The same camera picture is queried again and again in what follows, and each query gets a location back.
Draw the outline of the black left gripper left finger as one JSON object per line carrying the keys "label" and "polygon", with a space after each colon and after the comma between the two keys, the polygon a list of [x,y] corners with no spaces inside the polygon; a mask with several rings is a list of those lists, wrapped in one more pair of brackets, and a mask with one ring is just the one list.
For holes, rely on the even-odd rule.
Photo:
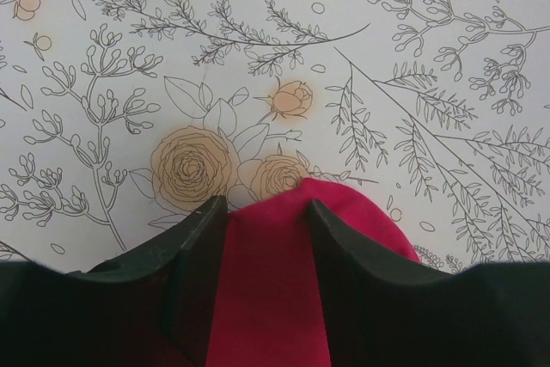
{"label": "black left gripper left finger", "polygon": [[2,365],[205,365],[227,222],[215,196],[88,272],[5,261]]}

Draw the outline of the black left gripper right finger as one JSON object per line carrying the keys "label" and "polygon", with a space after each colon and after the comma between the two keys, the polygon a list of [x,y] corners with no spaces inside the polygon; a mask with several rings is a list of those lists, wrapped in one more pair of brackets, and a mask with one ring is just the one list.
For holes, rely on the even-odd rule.
{"label": "black left gripper right finger", "polygon": [[451,275],[385,248],[318,200],[308,220],[332,365],[548,365],[548,263]]}

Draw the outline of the pink t shirt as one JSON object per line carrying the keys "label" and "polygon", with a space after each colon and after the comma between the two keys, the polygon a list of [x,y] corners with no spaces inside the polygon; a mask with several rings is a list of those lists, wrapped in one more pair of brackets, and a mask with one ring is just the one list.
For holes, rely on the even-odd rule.
{"label": "pink t shirt", "polygon": [[384,247],[419,259],[376,204],[342,184],[307,178],[294,189],[231,212],[207,365],[330,365],[305,217],[313,199]]}

